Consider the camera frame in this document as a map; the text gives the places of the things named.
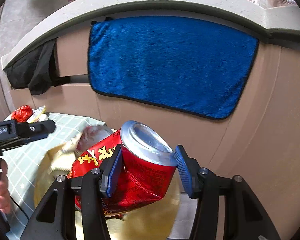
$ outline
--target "white countertop edge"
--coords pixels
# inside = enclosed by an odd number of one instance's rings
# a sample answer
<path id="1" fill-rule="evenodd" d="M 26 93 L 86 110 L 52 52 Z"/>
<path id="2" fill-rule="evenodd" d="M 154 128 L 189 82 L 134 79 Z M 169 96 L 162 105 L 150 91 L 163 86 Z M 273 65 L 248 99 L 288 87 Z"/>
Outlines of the white countertop edge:
<path id="1" fill-rule="evenodd" d="M 100 9 L 132 2 L 188 2 L 219 8 L 244 17 L 266 29 L 290 29 L 300 31 L 300 9 L 297 6 L 263 9 L 248 0 L 75 0 L 54 12 L 29 33 L 11 50 L 2 63 L 6 67 L 24 49 L 40 39 L 47 32 L 61 27 L 75 18 L 93 14 Z"/>

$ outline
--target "metal screw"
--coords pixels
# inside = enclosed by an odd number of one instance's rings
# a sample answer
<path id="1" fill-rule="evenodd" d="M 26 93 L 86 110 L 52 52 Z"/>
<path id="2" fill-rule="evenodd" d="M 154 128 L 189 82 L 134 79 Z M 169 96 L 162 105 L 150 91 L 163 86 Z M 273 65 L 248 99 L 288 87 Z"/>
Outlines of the metal screw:
<path id="1" fill-rule="evenodd" d="M 96 175 L 99 174 L 101 172 L 101 170 L 99 168 L 94 168 L 93 170 L 91 170 L 91 173 Z"/>
<path id="2" fill-rule="evenodd" d="M 235 176 L 234 176 L 234 180 L 235 180 L 236 182 L 241 182 L 241 181 L 242 181 L 242 177 L 239 176 L 239 175 L 235 175 Z"/>
<path id="3" fill-rule="evenodd" d="M 59 175 L 59 176 L 57 177 L 57 182 L 63 182 L 65 179 L 66 179 L 66 176 L 65 176 L 65 175 Z"/>
<path id="4" fill-rule="evenodd" d="M 207 168 L 201 168 L 201 169 L 199 170 L 199 172 L 200 172 L 201 174 L 205 175 L 205 174 L 208 174 L 208 173 L 209 173 L 209 170 L 208 170 Z"/>

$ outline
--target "can lid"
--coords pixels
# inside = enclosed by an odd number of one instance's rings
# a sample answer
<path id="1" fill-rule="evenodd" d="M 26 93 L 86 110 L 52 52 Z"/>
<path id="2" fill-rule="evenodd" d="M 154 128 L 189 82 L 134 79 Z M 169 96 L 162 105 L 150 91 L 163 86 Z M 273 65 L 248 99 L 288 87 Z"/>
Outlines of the can lid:
<path id="1" fill-rule="evenodd" d="M 149 126 L 127 121 L 122 125 L 120 135 L 123 146 L 139 158 L 163 166 L 177 166 L 173 150 Z"/>

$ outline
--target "human hand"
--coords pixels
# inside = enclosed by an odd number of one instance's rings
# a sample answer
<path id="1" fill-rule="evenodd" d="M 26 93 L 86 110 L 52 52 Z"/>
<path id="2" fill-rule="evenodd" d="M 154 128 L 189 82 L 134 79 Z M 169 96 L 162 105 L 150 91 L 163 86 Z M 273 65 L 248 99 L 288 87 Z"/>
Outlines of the human hand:
<path id="1" fill-rule="evenodd" d="M 4 160 L 0 162 L 0 211 L 9 214 L 11 212 L 10 193 L 8 191 L 8 166 Z"/>

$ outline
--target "black cloth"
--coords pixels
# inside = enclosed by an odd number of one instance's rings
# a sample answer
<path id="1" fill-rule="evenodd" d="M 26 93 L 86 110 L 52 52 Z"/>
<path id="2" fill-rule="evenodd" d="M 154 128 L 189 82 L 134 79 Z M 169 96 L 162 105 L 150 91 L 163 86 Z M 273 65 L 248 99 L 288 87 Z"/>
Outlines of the black cloth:
<path id="1" fill-rule="evenodd" d="M 4 69 L 12 88 L 29 88 L 31 95 L 37 96 L 55 86 L 55 42 L 47 41 Z"/>

